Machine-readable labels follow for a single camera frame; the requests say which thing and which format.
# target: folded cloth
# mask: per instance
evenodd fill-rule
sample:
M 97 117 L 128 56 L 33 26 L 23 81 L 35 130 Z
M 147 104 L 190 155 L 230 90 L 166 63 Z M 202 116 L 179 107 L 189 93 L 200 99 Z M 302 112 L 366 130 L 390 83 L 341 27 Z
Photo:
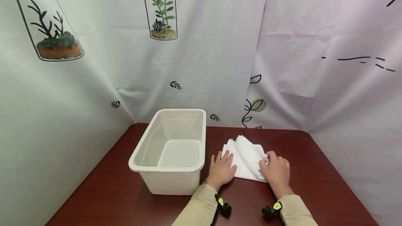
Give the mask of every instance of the folded cloth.
M 268 165 L 268 156 L 261 145 L 252 144 L 246 137 L 239 135 L 236 141 L 230 139 L 222 149 L 222 155 L 229 150 L 233 153 L 233 165 L 237 165 L 235 177 L 267 182 L 260 172 L 259 161 L 264 159 Z

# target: shower curtain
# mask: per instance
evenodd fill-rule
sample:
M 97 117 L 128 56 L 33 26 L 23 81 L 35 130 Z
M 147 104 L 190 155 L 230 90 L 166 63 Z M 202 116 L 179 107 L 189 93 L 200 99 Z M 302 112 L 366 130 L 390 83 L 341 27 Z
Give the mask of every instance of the shower curtain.
M 131 124 L 202 108 L 209 126 L 307 131 L 373 217 L 399 225 L 400 0 L 0 7 L 2 224 L 45 224 Z
M 401 13 L 400 0 L 267 0 L 241 124 L 310 133 L 382 226 L 402 209 Z
M 163 108 L 238 126 L 265 0 L 0 0 L 0 222 L 43 225 Z

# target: terrarium print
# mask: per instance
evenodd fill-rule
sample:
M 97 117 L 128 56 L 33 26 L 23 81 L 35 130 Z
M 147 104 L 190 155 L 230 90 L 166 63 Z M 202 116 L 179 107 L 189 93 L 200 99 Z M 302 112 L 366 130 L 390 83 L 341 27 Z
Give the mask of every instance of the terrarium print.
M 57 0 L 16 0 L 39 59 L 79 59 L 84 50 Z
M 150 36 L 153 39 L 177 39 L 176 0 L 145 0 Z

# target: beige sleeve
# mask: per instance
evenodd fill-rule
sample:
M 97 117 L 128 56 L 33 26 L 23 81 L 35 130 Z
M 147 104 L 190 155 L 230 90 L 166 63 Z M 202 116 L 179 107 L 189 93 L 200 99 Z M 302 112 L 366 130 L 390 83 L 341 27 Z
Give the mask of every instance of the beige sleeve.
M 278 202 L 282 203 L 281 217 L 286 226 L 318 226 L 298 195 L 285 195 Z
M 172 226 L 210 226 L 218 206 L 216 193 L 216 190 L 207 184 L 199 186 Z

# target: dark red tabletop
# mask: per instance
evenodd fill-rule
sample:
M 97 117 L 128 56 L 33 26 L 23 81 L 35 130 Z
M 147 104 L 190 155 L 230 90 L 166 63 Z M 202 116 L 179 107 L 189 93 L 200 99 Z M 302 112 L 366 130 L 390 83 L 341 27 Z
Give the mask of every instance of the dark red tabletop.
M 153 195 L 140 175 L 128 167 L 146 127 L 144 123 L 130 126 L 47 225 L 171 225 L 190 196 Z M 206 163 L 201 180 L 208 174 L 211 155 L 238 135 L 261 144 L 265 151 L 274 150 L 290 162 L 291 187 L 302 197 L 318 225 L 378 225 L 311 136 L 303 131 L 207 127 Z M 233 211 L 230 219 L 217 213 L 214 225 L 283 225 L 280 219 L 267 223 L 262 217 L 262 207 L 272 206 L 275 201 L 267 184 L 235 178 L 221 189 L 220 195 Z

